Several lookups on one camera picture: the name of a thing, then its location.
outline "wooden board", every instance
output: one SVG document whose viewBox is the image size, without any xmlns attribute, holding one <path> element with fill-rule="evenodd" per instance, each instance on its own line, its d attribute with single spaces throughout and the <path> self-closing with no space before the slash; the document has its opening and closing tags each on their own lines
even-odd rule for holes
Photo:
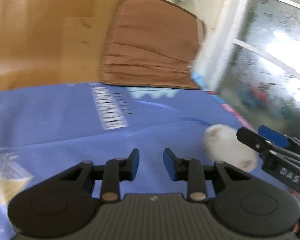
<svg viewBox="0 0 300 240">
<path fill-rule="evenodd" d="M 0 0 L 0 90 L 98 82 L 119 0 Z"/>
</svg>

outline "ribbed black surface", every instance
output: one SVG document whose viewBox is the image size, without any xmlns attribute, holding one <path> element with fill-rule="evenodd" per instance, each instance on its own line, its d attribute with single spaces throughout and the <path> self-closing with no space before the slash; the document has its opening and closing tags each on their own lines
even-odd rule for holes
<svg viewBox="0 0 300 240">
<path fill-rule="evenodd" d="M 18 235 L 14 240 L 32 238 Z M 220 225 L 205 205 L 185 201 L 180 194 L 126 195 L 104 205 L 80 231 L 59 240 L 247 240 Z M 291 233 L 272 240 L 297 239 Z"/>
</svg>

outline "white plush toy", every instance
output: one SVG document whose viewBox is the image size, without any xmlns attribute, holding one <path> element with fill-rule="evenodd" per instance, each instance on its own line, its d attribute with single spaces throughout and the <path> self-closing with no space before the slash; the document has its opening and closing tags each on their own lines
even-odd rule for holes
<svg viewBox="0 0 300 240">
<path fill-rule="evenodd" d="M 203 138 L 206 154 L 213 162 L 224 161 L 243 171 L 252 171 L 258 164 L 254 150 L 239 142 L 237 130 L 226 125 L 210 126 Z"/>
</svg>

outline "blue mat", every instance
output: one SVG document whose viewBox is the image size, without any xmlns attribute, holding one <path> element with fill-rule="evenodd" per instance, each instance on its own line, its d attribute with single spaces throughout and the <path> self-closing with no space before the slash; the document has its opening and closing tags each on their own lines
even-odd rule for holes
<svg viewBox="0 0 300 240">
<path fill-rule="evenodd" d="M 126 88 L 97 83 L 0 92 L 0 240 L 14 235 L 6 216 L 9 199 L 79 162 L 104 164 L 140 150 L 135 181 L 126 193 L 186 193 L 170 180 L 163 150 L 212 164 L 202 145 L 213 124 L 242 125 L 215 97 L 201 90 Z M 259 167 L 251 173 L 286 188 Z M 95 186 L 98 196 L 101 182 Z M 209 196 L 213 196 L 208 185 Z"/>
</svg>

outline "white logo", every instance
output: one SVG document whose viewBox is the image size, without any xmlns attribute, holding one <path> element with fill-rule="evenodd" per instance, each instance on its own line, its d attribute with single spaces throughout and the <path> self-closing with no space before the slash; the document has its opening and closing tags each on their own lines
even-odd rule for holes
<svg viewBox="0 0 300 240">
<path fill-rule="evenodd" d="M 127 127 L 128 123 L 109 90 L 103 87 L 95 87 L 91 90 L 103 129 Z"/>
</svg>

